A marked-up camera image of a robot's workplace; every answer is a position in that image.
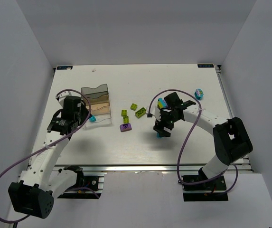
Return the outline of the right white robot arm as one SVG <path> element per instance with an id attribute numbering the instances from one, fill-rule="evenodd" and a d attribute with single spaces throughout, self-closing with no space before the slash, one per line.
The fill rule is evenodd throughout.
<path id="1" fill-rule="evenodd" d="M 191 123 L 192 126 L 182 144 L 183 146 L 188 142 L 196 126 L 213 136 L 215 155 L 200 168 L 198 181 L 194 182 L 194 185 L 219 178 L 235 161 L 253 151 L 252 142 L 240 118 L 228 119 L 218 116 L 205 110 L 194 96 L 191 100 L 184 102 L 177 93 L 176 89 L 169 90 L 169 95 L 164 98 L 165 107 L 159 108 L 150 105 L 147 117 L 155 117 L 153 129 L 159 137 L 170 137 L 174 123 L 179 120 Z"/>

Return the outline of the teal small lego cube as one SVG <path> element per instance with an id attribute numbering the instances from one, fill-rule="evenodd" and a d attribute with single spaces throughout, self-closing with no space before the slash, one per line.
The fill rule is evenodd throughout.
<path id="1" fill-rule="evenodd" d="M 92 115 L 92 116 L 89 118 L 89 121 L 92 122 L 92 123 L 94 123 L 94 122 L 97 121 L 97 119 L 96 119 L 95 116 Z"/>

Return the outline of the teal round printed lego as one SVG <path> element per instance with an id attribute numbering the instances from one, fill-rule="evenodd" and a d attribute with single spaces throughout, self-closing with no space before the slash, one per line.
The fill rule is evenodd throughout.
<path id="1" fill-rule="evenodd" d="M 195 90 L 194 95 L 197 100 L 202 100 L 204 97 L 203 91 L 199 88 Z"/>

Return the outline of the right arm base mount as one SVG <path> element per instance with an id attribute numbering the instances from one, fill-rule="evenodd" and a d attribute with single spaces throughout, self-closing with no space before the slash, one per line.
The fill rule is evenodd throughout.
<path id="1" fill-rule="evenodd" d="M 226 182 L 223 176 L 199 185 L 182 185 L 185 202 L 228 201 Z"/>

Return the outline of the green tall lego brick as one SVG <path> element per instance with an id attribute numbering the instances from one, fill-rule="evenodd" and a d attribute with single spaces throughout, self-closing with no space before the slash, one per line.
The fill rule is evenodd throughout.
<path id="1" fill-rule="evenodd" d="M 159 109 L 162 109 L 162 108 L 165 108 L 165 107 L 166 107 L 166 105 L 165 105 L 165 103 L 163 101 L 158 101 L 158 108 Z"/>

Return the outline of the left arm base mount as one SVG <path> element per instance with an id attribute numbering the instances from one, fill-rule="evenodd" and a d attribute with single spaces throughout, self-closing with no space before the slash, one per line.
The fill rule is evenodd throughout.
<path id="1" fill-rule="evenodd" d="M 68 165 L 57 171 L 47 184 L 47 191 L 52 191 L 56 199 L 98 199 L 99 176 L 85 175 L 83 169 Z"/>

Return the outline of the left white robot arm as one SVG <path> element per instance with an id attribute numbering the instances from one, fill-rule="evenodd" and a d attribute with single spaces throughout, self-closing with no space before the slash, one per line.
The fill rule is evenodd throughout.
<path id="1" fill-rule="evenodd" d="M 45 219 L 56 198 L 69 188 L 84 185 L 83 170 L 75 165 L 64 167 L 53 179 L 50 175 L 71 139 L 70 133 L 85 122 L 88 114 L 80 97 L 68 95 L 63 99 L 62 109 L 53 115 L 47 127 L 45 150 L 35 156 L 20 181 L 9 186 L 9 197 L 16 212 Z"/>

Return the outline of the purple sloped lego brick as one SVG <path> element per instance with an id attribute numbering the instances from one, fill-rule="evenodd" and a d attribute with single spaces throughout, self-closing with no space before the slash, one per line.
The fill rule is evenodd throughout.
<path id="1" fill-rule="evenodd" d="M 132 130 L 131 124 L 130 123 L 125 123 L 120 125 L 120 131 L 121 132 L 126 132 Z"/>

